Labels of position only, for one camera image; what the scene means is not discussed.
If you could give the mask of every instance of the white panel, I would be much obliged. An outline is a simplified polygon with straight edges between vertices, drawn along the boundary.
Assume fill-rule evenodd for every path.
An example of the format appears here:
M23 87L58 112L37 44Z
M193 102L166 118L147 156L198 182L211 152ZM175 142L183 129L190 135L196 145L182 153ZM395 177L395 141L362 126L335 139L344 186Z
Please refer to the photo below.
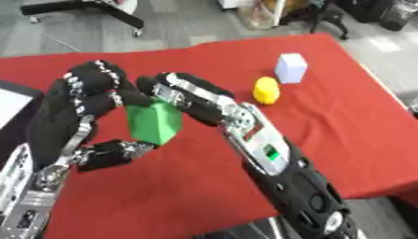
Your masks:
M0 89L0 129L3 128L15 115L17 115L32 97Z

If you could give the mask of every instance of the robotic hand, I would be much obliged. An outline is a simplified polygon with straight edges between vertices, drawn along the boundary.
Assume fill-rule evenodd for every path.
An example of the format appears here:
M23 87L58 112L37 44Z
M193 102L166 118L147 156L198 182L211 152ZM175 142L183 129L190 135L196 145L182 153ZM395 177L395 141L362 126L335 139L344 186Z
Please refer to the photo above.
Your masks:
M128 163L154 148L112 140L87 148L95 121L123 105L150 105L117 66L95 61L76 66L45 95L0 174L0 238L34 238L48 222L70 165L81 171Z
M221 128L243 156L245 171L302 238L357 238L350 210L338 192L254 105L238 105L231 92L183 73L140 77L137 87Z

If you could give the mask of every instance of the fingertip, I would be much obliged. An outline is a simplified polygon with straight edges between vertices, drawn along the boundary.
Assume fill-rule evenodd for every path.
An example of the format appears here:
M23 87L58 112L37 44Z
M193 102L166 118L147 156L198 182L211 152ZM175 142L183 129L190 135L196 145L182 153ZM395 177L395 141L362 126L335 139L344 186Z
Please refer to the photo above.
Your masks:
M150 77L139 77L136 79L136 88L144 93L145 95L152 96L154 95L154 87L157 84L157 81Z
M118 94L122 97L124 105L150 106L153 103L150 97L140 91L119 90Z

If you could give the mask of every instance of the cable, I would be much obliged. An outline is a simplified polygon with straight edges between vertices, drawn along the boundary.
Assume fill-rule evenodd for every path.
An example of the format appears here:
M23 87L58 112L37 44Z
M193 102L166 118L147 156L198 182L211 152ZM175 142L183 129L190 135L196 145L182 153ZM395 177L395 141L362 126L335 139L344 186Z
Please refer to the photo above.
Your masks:
M252 228L254 231L256 231L256 233L258 233L259 235L261 235L265 239L269 239L269 237L258 226L256 226L256 224L254 224L254 222L248 223L248 226L250 226L250 228Z
M271 217L269 218L270 225L272 226L272 232L274 233L275 239L283 239L279 227L277 227L277 221L275 218Z
M73 50L73 51L75 51L75 52L81 52L81 50L76 49L75 47L73 47L73 46L71 46L71 45L69 45L69 44L67 44L67 43L65 43L65 42L62 42L62 41L60 41L60 40L58 40L58 39L55 39L54 37L52 37L52 36L50 36L50 35L48 35L48 34L45 34L45 37L46 37L46 38L48 38L48 39L50 39L50 40L52 40L52 41L58 42L58 43L60 43L60 44L62 44L62 45L64 45L64 46L66 46L67 48L69 48L69 49L71 49L71 50Z

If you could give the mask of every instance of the black stand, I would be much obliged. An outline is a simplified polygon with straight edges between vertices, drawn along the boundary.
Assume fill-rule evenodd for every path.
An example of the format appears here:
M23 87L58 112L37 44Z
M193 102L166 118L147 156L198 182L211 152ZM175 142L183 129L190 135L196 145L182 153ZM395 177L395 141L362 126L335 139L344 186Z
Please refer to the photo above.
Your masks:
M142 33L144 28L144 21L134 17L131 14L128 14L116 7L113 7L110 4L107 4L104 0L67 0L62 2L46 3L46 4L36 4L36 5L24 5L21 6L21 13L24 16L33 16L41 13L49 13L56 11L66 11L66 10L78 10L85 8L95 8L111 15L112 17L123 21L126 24L130 25L134 29L134 36L139 36Z
M288 24L291 21L307 21L312 24L311 33L321 21L326 21L337 26L341 31L341 40L348 39L348 29L342 22L343 13L339 10L328 10L331 0L326 0L321 7L310 6L301 10L296 10L283 17L281 24Z

